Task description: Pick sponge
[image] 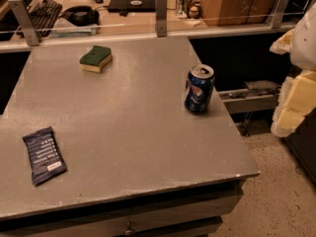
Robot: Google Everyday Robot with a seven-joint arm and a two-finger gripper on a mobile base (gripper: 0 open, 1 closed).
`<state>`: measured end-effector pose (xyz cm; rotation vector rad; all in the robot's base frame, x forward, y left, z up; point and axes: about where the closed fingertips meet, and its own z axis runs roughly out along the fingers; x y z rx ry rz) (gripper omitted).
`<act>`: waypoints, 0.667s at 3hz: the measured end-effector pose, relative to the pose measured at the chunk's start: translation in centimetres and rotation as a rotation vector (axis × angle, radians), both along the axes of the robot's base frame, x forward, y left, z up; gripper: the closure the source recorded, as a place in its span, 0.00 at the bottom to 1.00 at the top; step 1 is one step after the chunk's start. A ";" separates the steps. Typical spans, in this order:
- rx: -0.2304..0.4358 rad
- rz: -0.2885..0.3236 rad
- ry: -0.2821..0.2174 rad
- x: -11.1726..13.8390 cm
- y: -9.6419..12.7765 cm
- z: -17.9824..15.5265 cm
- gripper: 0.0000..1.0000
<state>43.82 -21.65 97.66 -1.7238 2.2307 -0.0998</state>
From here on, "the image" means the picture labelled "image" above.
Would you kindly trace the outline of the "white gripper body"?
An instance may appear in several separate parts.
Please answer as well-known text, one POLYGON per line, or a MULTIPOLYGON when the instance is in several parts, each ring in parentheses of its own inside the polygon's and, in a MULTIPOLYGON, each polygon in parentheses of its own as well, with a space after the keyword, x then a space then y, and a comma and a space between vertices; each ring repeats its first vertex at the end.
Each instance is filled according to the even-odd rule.
POLYGON ((296 24, 291 38, 291 63, 304 70, 316 70, 316 3, 296 24))

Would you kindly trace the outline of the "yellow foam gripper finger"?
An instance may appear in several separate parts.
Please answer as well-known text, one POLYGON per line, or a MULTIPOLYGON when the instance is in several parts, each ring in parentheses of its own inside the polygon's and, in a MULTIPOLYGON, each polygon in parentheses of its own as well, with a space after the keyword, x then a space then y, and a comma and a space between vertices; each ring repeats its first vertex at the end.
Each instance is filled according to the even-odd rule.
POLYGON ((270 52, 275 54, 286 54, 291 51, 291 39, 294 30, 287 31, 284 35, 278 38, 270 47, 270 52))
POLYGON ((273 115, 271 132, 288 137, 316 108, 316 72, 306 71, 295 78, 286 77, 273 115))

